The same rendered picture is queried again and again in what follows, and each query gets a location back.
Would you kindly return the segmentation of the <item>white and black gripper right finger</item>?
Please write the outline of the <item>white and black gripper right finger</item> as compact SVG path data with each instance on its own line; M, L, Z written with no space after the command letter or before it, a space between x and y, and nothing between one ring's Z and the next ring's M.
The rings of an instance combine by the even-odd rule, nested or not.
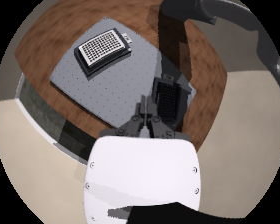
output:
M157 116L157 106L152 103L152 95L147 96L146 126L149 130L150 138L183 139L190 142L190 136L188 134L176 131L173 132L169 127L162 123L161 118Z

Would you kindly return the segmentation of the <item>grey label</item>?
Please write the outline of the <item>grey label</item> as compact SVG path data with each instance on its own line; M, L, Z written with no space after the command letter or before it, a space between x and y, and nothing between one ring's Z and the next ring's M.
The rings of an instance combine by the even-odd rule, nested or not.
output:
M173 79L174 79L173 76L170 76L170 75L167 75L167 74L164 74L164 75L163 75L163 78L164 78L164 79L167 79L167 80L171 80L171 81L173 81Z

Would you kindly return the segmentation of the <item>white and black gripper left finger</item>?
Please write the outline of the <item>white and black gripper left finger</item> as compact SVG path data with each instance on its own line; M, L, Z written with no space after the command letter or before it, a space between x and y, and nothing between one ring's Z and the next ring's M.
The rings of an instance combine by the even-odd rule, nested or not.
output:
M140 113L139 113L139 109L140 109ZM145 126L145 112L146 112L146 96L141 95L141 104L136 103L135 114L131 116L130 120L117 129L114 128L114 129L101 130L99 133L99 138L104 136L124 136L124 137L139 138L141 129L143 129L143 126Z

